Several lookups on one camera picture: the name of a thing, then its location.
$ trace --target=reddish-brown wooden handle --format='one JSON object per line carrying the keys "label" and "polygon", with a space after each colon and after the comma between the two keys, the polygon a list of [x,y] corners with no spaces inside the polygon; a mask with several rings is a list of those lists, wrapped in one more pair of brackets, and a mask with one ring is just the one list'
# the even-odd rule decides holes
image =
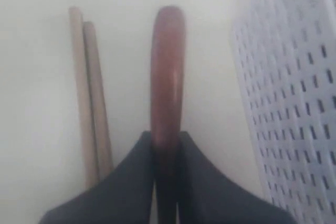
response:
{"label": "reddish-brown wooden handle", "polygon": [[174,161],[181,125],[185,20],[175,6],[156,17],[151,58],[151,130],[159,223],[175,223]]}

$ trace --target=wooden stick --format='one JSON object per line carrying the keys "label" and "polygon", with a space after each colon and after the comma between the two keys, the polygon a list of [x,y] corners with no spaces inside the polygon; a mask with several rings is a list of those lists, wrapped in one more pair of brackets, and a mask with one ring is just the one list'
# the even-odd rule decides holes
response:
{"label": "wooden stick", "polygon": [[70,30],[75,62],[79,122],[82,139],[83,158],[86,172],[86,187],[91,188],[99,182],[95,133],[85,58],[83,19],[79,8],[69,9]]}
{"label": "wooden stick", "polygon": [[96,30],[92,22],[84,22],[84,41],[89,69],[89,84],[94,118],[94,132],[99,166],[100,180],[113,170],[109,126],[101,77]]}
{"label": "wooden stick", "polygon": [[175,156],[179,144],[185,21],[174,6],[156,17],[151,58],[151,129],[159,224],[176,222]]}

